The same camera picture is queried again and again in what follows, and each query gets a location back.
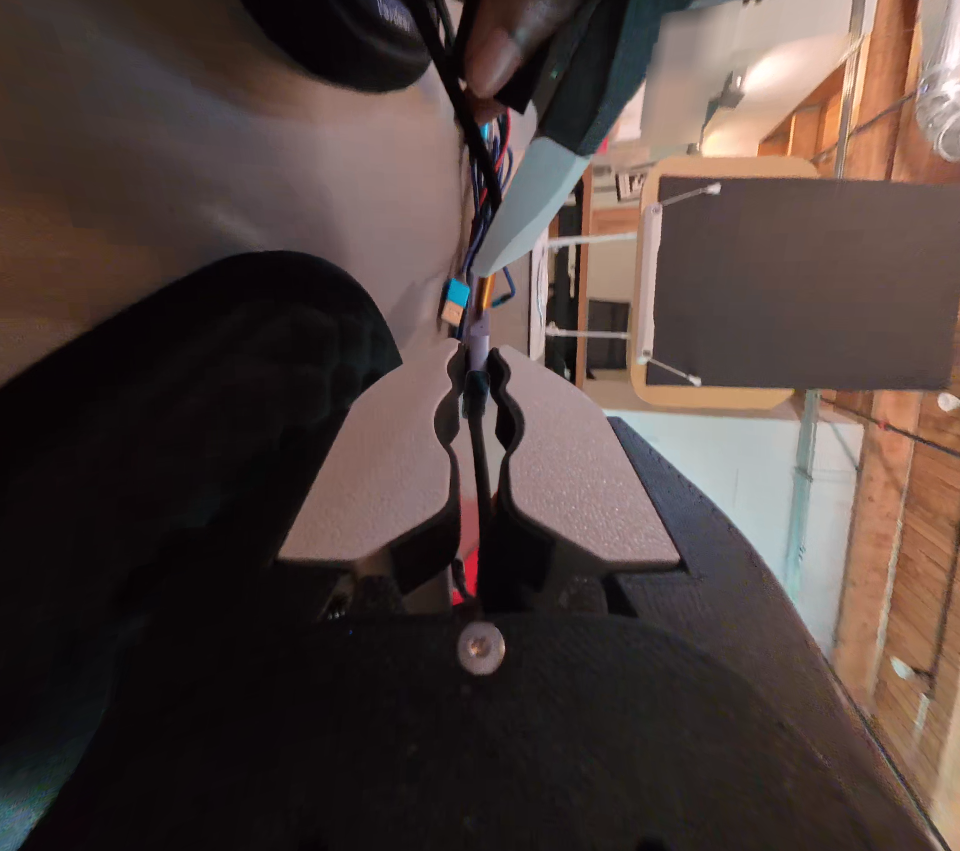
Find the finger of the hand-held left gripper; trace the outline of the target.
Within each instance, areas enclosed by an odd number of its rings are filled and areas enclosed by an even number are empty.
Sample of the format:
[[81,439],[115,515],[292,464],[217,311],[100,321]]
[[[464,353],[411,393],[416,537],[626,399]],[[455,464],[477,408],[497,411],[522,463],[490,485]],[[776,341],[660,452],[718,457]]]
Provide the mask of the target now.
[[472,259],[488,277],[531,252],[592,162],[550,137],[533,137]]

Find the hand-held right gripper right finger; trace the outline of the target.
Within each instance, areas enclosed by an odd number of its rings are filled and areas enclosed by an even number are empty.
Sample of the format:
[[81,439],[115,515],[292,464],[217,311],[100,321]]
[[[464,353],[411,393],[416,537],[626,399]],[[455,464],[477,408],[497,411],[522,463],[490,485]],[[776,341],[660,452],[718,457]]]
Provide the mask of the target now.
[[677,546],[611,421],[574,384],[510,346],[489,355],[504,448],[497,504],[523,578],[666,572]]

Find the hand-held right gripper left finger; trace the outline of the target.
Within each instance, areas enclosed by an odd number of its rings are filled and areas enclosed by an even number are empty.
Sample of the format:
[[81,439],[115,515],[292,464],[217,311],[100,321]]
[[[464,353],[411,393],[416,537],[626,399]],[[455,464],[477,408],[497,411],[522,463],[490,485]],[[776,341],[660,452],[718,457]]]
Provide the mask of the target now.
[[430,345],[351,406],[277,555],[280,566],[390,579],[402,597],[450,597],[461,543],[465,355]]

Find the white book stand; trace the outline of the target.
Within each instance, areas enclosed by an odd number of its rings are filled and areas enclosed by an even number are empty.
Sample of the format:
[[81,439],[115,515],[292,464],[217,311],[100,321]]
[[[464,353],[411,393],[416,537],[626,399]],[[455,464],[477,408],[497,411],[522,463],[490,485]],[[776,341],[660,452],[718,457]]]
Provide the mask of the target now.
[[638,309],[637,330],[635,335],[636,362],[639,365],[652,365],[673,375],[690,386],[702,388],[702,378],[669,364],[654,356],[655,343],[655,297],[657,283],[658,257],[662,244],[665,209],[671,205],[695,197],[716,197],[722,192],[721,181],[689,190],[674,197],[658,200],[645,206],[640,215],[642,230],[632,233],[612,233],[606,235],[576,235],[551,237],[544,245],[544,252],[565,248],[581,248],[587,245],[622,243],[637,240],[640,242],[640,270],[637,279]]

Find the tan board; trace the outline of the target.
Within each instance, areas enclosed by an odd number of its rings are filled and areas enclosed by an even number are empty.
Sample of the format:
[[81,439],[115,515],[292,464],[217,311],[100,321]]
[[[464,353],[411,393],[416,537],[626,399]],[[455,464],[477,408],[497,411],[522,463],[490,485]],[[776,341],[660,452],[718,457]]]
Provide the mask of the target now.
[[[817,178],[813,163],[804,158],[767,157],[671,157],[654,164],[646,175],[641,190],[642,209],[659,201],[662,177],[704,179],[705,185],[714,181],[743,178]],[[637,232],[642,231],[639,219]],[[641,243],[636,241],[633,292],[630,305],[629,343],[627,347],[630,384],[636,397],[647,406],[660,410],[684,413],[768,413],[793,394],[792,389],[756,389],[713,387],[696,388],[676,378],[674,384],[654,385],[647,382],[647,369],[652,365],[637,363],[636,333],[639,318],[638,279],[641,270]]]

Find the black board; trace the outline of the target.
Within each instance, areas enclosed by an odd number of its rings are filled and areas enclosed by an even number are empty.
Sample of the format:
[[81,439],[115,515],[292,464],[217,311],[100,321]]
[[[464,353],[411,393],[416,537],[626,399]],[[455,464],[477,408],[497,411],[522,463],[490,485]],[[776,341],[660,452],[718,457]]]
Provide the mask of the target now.
[[957,185],[727,179],[664,210],[654,357],[714,388],[938,391],[958,295]]

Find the silver ventilation duct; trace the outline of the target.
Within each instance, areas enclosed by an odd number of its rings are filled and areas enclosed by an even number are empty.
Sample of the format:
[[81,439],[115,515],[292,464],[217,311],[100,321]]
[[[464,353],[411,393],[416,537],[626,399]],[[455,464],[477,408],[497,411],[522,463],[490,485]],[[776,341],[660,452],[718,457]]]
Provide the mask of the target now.
[[943,161],[959,162],[959,0],[922,0],[915,117]]

